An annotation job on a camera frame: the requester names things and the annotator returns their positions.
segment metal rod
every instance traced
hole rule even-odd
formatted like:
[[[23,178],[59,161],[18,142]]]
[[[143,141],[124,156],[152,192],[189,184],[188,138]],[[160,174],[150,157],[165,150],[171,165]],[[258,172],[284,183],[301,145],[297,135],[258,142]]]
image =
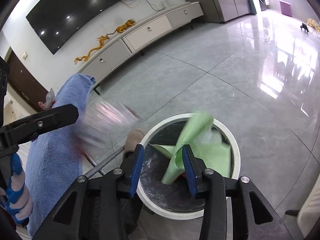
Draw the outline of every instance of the metal rod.
[[[91,157],[91,155],[89,153],[87,153],[86,151],[84,151],[84,157],[88,160],[89,163],[91,163],[91,165],[93,167],[97,166],[96,161]],[[99,173],[104,176],[106,175],[106,173],[103,170],[100,170]]]
[[[95,167],[93,167],[91,170],[89,170],[85,176],[90,179],[94,174],[99,172],[104,166],[106,166],[109,162],[112,161],[116,156],[118,156],[122,151],[124,150],[124,146],[122,146],[119,150],[108,156],[105,160],[97,164]]]

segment light switch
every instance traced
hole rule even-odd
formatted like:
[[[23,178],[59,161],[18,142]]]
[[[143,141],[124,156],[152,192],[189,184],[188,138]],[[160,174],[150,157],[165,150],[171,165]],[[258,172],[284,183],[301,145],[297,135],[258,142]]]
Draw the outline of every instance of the light switch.
[[[25,60],[28,57],[27,53],[23,53],[22,58]]]

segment gloved hand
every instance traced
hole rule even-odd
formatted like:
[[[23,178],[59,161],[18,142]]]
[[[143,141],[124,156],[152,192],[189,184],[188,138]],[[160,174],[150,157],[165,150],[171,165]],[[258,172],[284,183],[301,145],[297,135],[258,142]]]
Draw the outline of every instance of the gloved hand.
[[[25,173],[19,155],[12,154],[10,163],[8,158],[6,156],[0,159],[1,173],[7,186],[5,191],[0,187],[0,195],[7,198],[5,203],[0,201],[0,205],[13,217],[14,222],[20,225],[30,216],[33,202],[25,185]]]

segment purple box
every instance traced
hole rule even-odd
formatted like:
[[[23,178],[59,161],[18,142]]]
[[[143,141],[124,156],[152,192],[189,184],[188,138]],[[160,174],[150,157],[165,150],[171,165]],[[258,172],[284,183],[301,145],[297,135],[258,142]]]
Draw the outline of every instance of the purple box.
[[[279,0],[279,2],[280,2],[281,13],[292,17],[291,4],[281,0]]]

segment screw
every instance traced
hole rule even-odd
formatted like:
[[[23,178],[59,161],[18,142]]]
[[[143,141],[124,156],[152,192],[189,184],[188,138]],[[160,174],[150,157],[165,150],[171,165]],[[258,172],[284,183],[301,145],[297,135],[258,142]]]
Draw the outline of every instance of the screw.
[[[122,173],[122,170],[121,170],[120,168],[115,168],[112,172],[113,172],[113,174],[115,174],[115,175],[119,175],[119,174]]]
[[[82,183],[82,182],[84,182],[86,180],[86,176],[79,176],[78,178],[77,178],[77,181],[79,182],[79,183]]]
[[[206,168],[206,169],[204,169],[204,173],[205,173],[205,174],[208,174],[208,175],[211,175],[211,174],[214,173],[214,170],[213,170],[213,169],[210,169],[210,168]]]
[[[243,183],[248,183],[248,182],[250,181],[250,179],[249,179],[248,177],[246,177],[246,176],[242,176],[242,177],[240,178],[240,180],[241,180]]]

